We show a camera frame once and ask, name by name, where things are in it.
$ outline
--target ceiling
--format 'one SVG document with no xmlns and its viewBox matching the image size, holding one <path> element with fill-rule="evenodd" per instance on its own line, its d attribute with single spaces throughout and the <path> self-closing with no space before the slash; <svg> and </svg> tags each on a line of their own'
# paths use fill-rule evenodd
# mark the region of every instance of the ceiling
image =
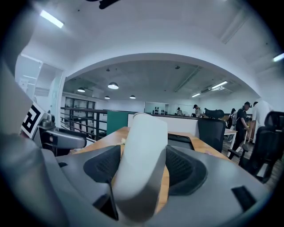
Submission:
<svg viewBox="0 0 284 227">
<path fill-rule="evenodd" d="M 44 9 L 64 22 L 64 26 L 58 29 L 40 18 L 31 42 L 52 49 L 50 61 L 55 59 L 55 53 L 59 53 L 60 58 L 67 59 L 69 65 L 64 64 L 65 70 L 72 68 L 87 53 L 93 52 L 95 55 L 100 46 L 119 47 L 120 40 L 111 42 L 113 40 L 109 37 L 121 33 L 122 26 L 131 28 L 144 21 L 168 22 L 170 26 L 167 27 L 167 36 L 172 35 L 171 31 L 174 33 L 173 24 L 183 24 L 188 28 L 194 26 L 206 31 L 228 50 L 232 50 L 232 56 L 244 59 L 257 77 L 267 77 L 282 67 L 282 64 L 272 62 L 272 58 L 280 50 L 269 30 L 241 0 L 120 0 L 104 10 L 99 9 L 98 1 L 51 0 Z M 149 31 L 148 36 L 151 35 L 156 34 Z M 181 67 L 179 70 L 174 68 L 177 64 Z M 238 78 L 228 78 L 205 68 L 198 69 L 194 75 L 197 66 L 186 63 L 133 61 L 111 65 L 109 68 L 110 72 L 106 71 L 107 67 L 101 67 L 80 74 L 66 81 L 64 90 L 74 92 L 79 86 L 83 86 L 108 95 L 113 92 L 107 88 L 112 81 L 119 84 L 121 92 L 178 90 L 176 93 L 187 97 L 224 80 L 229 81 L 224 86 L 226 90 L 216 92 L 234 92 L 241 87 L 248 88 Z M 85 93 L 88 96 L 92 94 L 91 91 Z"/>
<path fill-rule="evenodd" d="M 241 0 L 120 0 L 104 10 L 98 1 L 50 0 L 45 9 L 64 27 L 60 30 L 40 18 L 32 41 L 70 61 L 99 46 L 94 40 L 104 31 L 130 22 L 163 20 L 206 31 L 234 49 L 233 54 L 241 55 L 257 73 L 280 66 L 272 63 L 280 50 L 269 30 Z"/>
<path fill-rule="evenodd" d="M 224 85 L 225 89 L 214 91 L 215 94 L 232 93 L 241 88 L 248 89 L 248 86 L 235 77 L 226 77 L 211 70 L 173 61 L 131 61 L 118 63 L 107 67 L 91 70 L 80 76 L 66 81 L 64 91 L 71 93 L 94 96 L 103 98 L 110 95 L 112 98 L 128 98 L 141 93 L 167 92 L 167 94 L 178 93 L 183 97 L 190 98 L 196 93 L 207 87 L 213 87 L 223 81 L 228 81 Z M 109 89 L 107 86 L 110 82 L 116 82 L 119 90 Z M 79 87 L 85 87 L 85 93 L 77 92 Z M 204 93 L 199 98 L 212 93 Z"/>
</svg>

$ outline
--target fluorescent light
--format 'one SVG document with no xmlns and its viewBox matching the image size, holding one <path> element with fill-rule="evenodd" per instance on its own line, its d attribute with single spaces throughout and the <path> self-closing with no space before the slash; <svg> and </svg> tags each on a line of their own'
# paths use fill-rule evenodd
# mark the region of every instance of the fluorescent light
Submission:
<svg viewBox="0 0 284 227">
<path fill-rule="evenodd" d="M 43 10 L 43 11 L 40 13 L 40 15 L 41 15 L 43 18 L 49 20 L 51 23 L 53 23 L 53 24 L 55 24 L 56 26 L 58 26 L 59 28 L 62 28 L 63 23 L 62 23 L 61 21 L 57 20 L 54 16 L 50 15 L 48 12 L 46 12 L 46 11 Z"/>
<path fill-rule="evenodd" d="M 278 61 L 280 61 L 280 60 L 282 60 L 282 59 L 284 59 L 284 53 L 282 53 L 282 54 L 280 54 L 280 55 L 274 57 L 274 58 L 273 58 L 273 61 L 274 61 L 274 62 L 278 62 Z"/>
<path fill-rule="evenodd" d="M 195 94 L 195 95 L 193 95 L 193 96 L 191 96 L 191 97 L 193 98 L 193 97 L 196 97 L 196 96 L 198 96 L 198 95 L 200 95 L 200 93 L 198 93 L 198 94 Z"/>
<path fill-rule="evenodd" d="M 220 84 L 218 84 L 218 85 L 216 85 L 216 86 L 214 86 L 214 87 L 211 87 L 211 89 L 215 89 L 215 88 L 220 87 L 220 86 L 222 86 L 222 85 L 224 85 L 224 84 L 226 84 L 226 83 L 228 83 L 228 82 L 227 82 L 227 81 L 224 81 L 224 82 L 222 82 L 222 83 L 220 83 Z"/>
<path fill-rule="evenodd" d="M 212 89 L 212 90 L 223 90 L 223 89 L 225 89 L 225 88 L 223 86 L 220 86 L 220 87 L 217 87 L 217 88 Z"/>
<path fill-rule="evenodd" d="M 23 75 L 24 77 L 28 77 L 28 78 L 31 78 L 31 79 L 36 79 L 35 77 L 31 77 L 31 76 L 26 76 L 26 75 Z"/>
</svg>

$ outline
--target backpack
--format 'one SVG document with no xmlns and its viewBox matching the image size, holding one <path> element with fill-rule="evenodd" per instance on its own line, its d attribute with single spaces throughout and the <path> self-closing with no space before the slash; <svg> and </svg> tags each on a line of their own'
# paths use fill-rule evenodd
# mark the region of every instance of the backpack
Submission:
<svg viewBox="0 0 284 227">
<path fill-rule="evenodd" d="M 236 125 L 237 124 L 237 113 L 234 113 L 233 115 L 233 120 L 232 120 L 232 125 Z"/>
<path fill-rule="evenodd" d="M 232 119 L 232 116 L 230 116 L 229 119 L 227 120 L 227 128 L 228 128 L 228 129 L 231 128 L 232 122 L 233 122 L 233 119 Z"/>
</svg>

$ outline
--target white partition wall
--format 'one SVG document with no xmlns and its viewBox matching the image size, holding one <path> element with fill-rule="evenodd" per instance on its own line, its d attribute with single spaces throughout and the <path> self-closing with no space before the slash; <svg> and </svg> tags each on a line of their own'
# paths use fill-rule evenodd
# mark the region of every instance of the white partition wall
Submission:
<svg viewBox="0 0 284 227">
<path fill-rule="evenodd" d="M 134 114 L 128 114 L 127 126 L 132 126 Z M 191 133 L 195 137 L 199 138 L 199 131 L 197 125 L 197 119 L 177 118 L 177 117 L 156 117 L 168 124 L 168 131 Z"/>
</svg>

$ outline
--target black t-shirt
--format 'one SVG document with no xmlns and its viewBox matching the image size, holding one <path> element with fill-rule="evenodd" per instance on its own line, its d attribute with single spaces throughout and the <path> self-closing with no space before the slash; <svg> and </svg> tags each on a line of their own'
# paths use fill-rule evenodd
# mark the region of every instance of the black t-shirt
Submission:
<svg viewBox="0 0 284 227">
<path fill-rule="evenodd" d="M 244 109 L 239 109 L 237 112 L 237 124 L 236 127 L 244 129 L 244 125 L 241 122 L 241 118 L 245 119 L 247 117 L 247 112 Z"/>
</svg>

